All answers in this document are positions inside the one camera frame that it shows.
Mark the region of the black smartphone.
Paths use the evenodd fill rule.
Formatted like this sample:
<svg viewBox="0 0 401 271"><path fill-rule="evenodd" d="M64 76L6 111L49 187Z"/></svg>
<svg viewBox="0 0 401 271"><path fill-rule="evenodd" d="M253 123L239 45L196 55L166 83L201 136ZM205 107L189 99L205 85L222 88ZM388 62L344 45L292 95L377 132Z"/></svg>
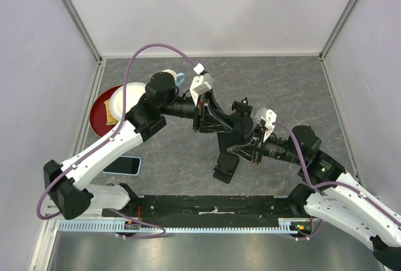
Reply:
<svg viewBox="0 0 401 271"><path fill-rule="evenodd" d="M217 134L220 153L226 154L229 147L244 142L253 131L253 128L254 122L252 119L234 119L232 132Z"/></svg>

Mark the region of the black round-base phone stand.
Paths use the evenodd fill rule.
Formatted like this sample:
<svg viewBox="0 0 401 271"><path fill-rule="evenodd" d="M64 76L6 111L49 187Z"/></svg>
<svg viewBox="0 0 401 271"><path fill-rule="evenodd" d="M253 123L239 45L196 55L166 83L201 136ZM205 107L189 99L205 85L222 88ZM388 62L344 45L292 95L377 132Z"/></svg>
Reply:
<svg viewBox="0 0 401 271"><path fill-rule="evenodd" d="M241 121L245 128L253 128L253 120L251 118L253 107L249 105L247 97L240 102L233 101L231 110L233 111L233 115Z"/></svg>

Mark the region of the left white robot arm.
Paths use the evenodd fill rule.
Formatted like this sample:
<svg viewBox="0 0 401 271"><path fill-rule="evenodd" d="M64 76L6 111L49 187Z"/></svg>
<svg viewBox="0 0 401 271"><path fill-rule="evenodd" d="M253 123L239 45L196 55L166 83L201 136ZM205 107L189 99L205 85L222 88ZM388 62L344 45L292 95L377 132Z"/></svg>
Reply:
<svg viewBox="0 0 401 271"><path fill-rule="evenodd" d="M153 75L148 84L137 83L132 93L123 87L122 115L109 133L62 163L51 160L44 165L45 193L64 219L75 219L87 210L115 209L123 216L135 214L137 200L126 186L97 186L91 181L124 152L141 145L166 125L162 109L170 106L183 116L177 77L176 72L165 70Z"/></svg>

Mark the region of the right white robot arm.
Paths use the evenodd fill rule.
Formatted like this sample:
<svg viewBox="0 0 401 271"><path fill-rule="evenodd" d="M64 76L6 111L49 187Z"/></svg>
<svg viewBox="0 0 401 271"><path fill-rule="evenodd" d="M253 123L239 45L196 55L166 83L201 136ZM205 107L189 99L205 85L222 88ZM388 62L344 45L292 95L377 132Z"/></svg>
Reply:
<svg viewBox="0 0 401 271"><path fill-rule="evenodd" d="M288 212L296 217L306 213L337 227L363 243L383 266L400 270L400 214L321 151L321 139L310 126L279 126L289 132L287 140L274 134L264 138L264 127L257 125L253 135L227 150L256 164L270 157L300 165L304 182L287 200Z"/></svg>

